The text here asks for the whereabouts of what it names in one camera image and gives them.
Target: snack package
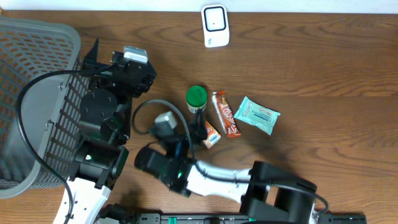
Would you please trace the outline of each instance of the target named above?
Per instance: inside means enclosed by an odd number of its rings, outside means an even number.
[[[247,124],[257,126],[259,129],[271,135],[272,128],[279,115],[280,113],[260,106],[245,96],[234,117]]]
[[[207,139],[203,140],[203,143],[205,143],[205,146],[209,149],[212,146],[214,146],[218,142],[218,140],[221,139],[221,135],[207,121],[205,122],[205,127],[206,127],[206,131],[207,131]]]
[[[213,92],[213,97],[211,97],[211,100],[214,104],[214,107],[216,108],[218,118],[221,122],[221,126],[223,127],[223,131],[227,135],[227,137],[240,137],[242,134],[236,127],[231,108],[226,102],[225,91]]]

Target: orange snack package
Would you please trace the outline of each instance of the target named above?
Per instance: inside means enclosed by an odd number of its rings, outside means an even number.
[[[240,137],[242,134],[238,130],[238,127],[236,127],[234,115],[232,114],[231,108],[226,102],[225,91],[213,92],[213,97],[211,97],[211,100],[216,108],[221,126],[223,127],[223,131],[227,137]]]
[[[221,139],[221,135],[207,121],[205,122],[205,127],[206,127],[206,131],[207,131],[207,139],[203,140],[203,143],[205,143],[205,146],[209,149],[212,146],[214,146],[218,142],[218,140]]]

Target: wood grain surface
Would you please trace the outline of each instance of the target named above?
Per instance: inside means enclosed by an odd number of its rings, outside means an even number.
[[[398,15],[229,13],[228,46],[206,49],[200,13],[4,11],[59,22],[81,36],[84,55],[99,37],[99,61],[125,45],[147,50],[158,77],[133,107],[169,100],[187,119],[185,93],[203,85],[226,90],[233,109],[244,96],[279,111],[272,136],[237,121],[198,157],[227,168],[270,162],[318,185],[333,213],[364,213],[368,223],[398,220]],[[163,107],[137,115],[145,129]],[[221,129],[213,105],[206,117]],[[130,156],[108,203],[163,212],[237,212],[225,198],[184,198],[134,168],[152,138],[132,132]],[[0,201],[1,223],[52,223],[63,188],[28,190]]]

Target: white wall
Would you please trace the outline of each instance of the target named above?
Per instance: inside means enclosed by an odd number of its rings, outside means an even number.
[[[199,11],[209,0],[0,0],[3,9]],[[398,13],[398,0],[218,0],[229,12]]]

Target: cable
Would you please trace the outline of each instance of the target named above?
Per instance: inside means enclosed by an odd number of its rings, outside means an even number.
[[[48,77],[52,77],[52,76],[56,76],[56,75],[64,75],[64,74],[80,74],[81,76],[84,77],[89,77],[91,75],[95,75],[101,72],[106,72],[112,68],[114,68],[116,66],[116,64],[112,64],[111,66],[102,68],[102,69],[97,69],[97,70],[64,70],[64,71],[56,71],[56,72],[49,72],[46,74],[43,74],[39,77],[34,78],[32,81],[30,81],[19,93],[18,95],[18,99],[16,102],[16,121],[18,124],[18,130],[19,133],[21,134],[21,138],[24,141],[26,147],[29,149],[29,152],[32,154],[32,156],[34,157],[34,159],[44,168],[46,168],[51,174],[53,174],[54,176],[56,176],[60,182],[65,186],[65,190],[68,193],[68,198],[69,198],[69,210],[68,210],[68,214],[66,215],[65,218],[65,222],[64,223],[68,223],[69,219],[72,216],[72,210],[73,210],[73,197],[72,197],[72,192],[70,191],[70,187],[67,184],[67,181],[55,170],[53,170],[34,150],[33,146],[31,145],[30,141],[27,138],[26,132],[25,132],[25,127],[24,124],[22,122],[22,100],[24,99],[24,96],[26,95],[26,93],[28,92],[28,90],[34,86],[36,83],[38,83],[39,81],[48,78]]]
[[[146,131],[146,132],[141,132],[141,131],[139,131],[139,130],[136,128],[136,126],[134,125],[134,120],[135,120],[135,117],[136,117],[137,112],[138,112],[143,106],[148,105],[148,104],[150,104],[150,103],[160,103],[160,104],[166,105],[166,106],[170,107],[175,113],[177,113],[177,115],[178,115],[178,116],[180,117],[180,119],[181,119],[181,122],[182,122],[183,125],[184,125],[185,132],[187,133],[187,139],[188,139],[188,143],[189,143],[189,146],[190,146],[192,159],[195,161],[195,151],[193,150],[193,145],[192,145],[192,140],[191,140],[191,136],[190,136],[189,129],[188,129],[188,124],[187,124],[187,122],[185,121],[185,118],[183,117],[183,115],[181,114],[181,111],[180,111],[177,107],[175,107],[173,104],[169,103],[168,101],[165,101],[165,100],[148,100],[148,101],[145,101],[145,102],[143,102],[142,104],[140,104],[140,105],[136,108],[136,110],[134,110],[134,112],[133,112],[133,114],[132,114],[131,124],[132,124],[133,130],[135,130],[135,131],[136,131],[137,133],[139,133],[139,134],[148,134],[148,133],[149,133],[149,131]],[[320,210],[320,211],[317,212],[316,214],[314,214],[313,217],[318,217],[318,216],[320,216],[321,214],[324,214],[325,212],[327,212],[328,209],[329,209],[329,204],[328,204],[328,202],[327,202],[323,197],[321,197],[321,196],[319,196],[319,195],[317,195],[317,194],[315,194],[315,193],[311,193],[311,192],[309,192],[309,191],[302,190],[302,189],[300,189],[300,188],[291,187],[291,186],[282,185],[282,184],[274,184],[274,183],[272,183],[270,180],[250,181],[250,180],[238,180],[238,179],[226,179],[226,178],[221,178],[221,177],[214,177],[214,176],[211,176],[211,175],[207,174],[204,170],[202,170],[202,169],[199,167],[197,161],[195,161],[195,167],[197,168],[197,170],[199,171],[199,173],[200,173],[201,175],[203,175],[203,176],[206,177],[206,178],[215,180],[215,181],[231,182],[231,183],[235,183],[235,184],[249,184],[249,183],[253,183],[253,184],[265,185],[265,186],[270,186],[270,187],[278,187],[278,188],[282,188],[282,189],[287,189],[287,190],[292,190],[292,191],[300,192],[300,193],[309,195],[309,196],[311,196],[311,197],[314,197],[314,198],[316,198],[316,199],[319,199],[322,203],[325,204],[325,208],[324,208],[323,210]]]

